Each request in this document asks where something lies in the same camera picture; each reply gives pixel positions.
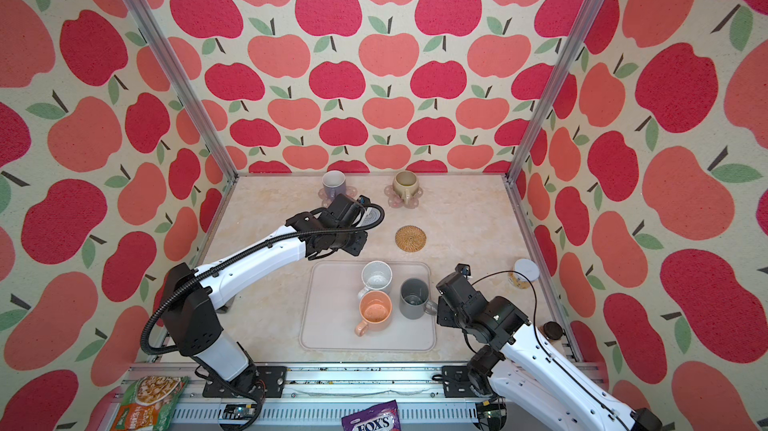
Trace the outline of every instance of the patterned wall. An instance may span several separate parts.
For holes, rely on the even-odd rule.
[[[224,183],[120,0],[0,16],[0,429],[92,430]]]
[[[666,429],[768,426],[768,0],[608,0],[518,189],[610,389]]]
[[[504,172],[581,1],[150,4],[202,55],[190,79],[242,172]],[[618,6],[601,19],[612,35]]]

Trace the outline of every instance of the round rattan coaster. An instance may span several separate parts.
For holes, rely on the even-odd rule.
[[[416,226],[403,226],[395,233],[395,243],[403,251],[414,253],[427,244],[427,235]]]

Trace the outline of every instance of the food packet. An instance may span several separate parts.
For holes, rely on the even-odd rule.
[[[111,431],[166,431],[188,377],[147,376],[131,384]]]
[[[344,431],[400,431],[397,401],[371,406],[341,418]]]

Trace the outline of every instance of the orange mug handle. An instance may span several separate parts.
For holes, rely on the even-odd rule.
[[[355,334],[362,336],[368,330],[368,323],[366,321],[360,321],[360,324],[355,328]]]

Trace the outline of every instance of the orange mug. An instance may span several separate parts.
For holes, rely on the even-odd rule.
[[[362,336],[367,331],[381,331],[389,326],[392,315],[392,300],[383,291],[368,291],[360,301],[362,321],[355,328],[355,334]]]

